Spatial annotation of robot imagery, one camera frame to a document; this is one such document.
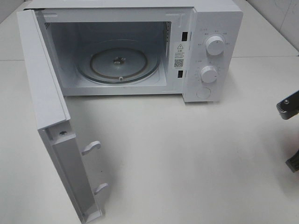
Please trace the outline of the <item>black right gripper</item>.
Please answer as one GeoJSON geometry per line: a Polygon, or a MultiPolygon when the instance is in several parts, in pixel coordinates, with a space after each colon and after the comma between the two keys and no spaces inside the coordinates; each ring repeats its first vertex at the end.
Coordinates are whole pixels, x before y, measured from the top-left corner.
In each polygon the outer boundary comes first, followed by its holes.
{"type": "MultiPolygon", "coordinates": [[[[299,109],[299,91],[288,96],[277,104],[278,110],[298,110],[299,109]]],[[[297,151],[291,158],[286,162],[288,168],[293,172],[299,170],[299,151],[297,151]]]]}

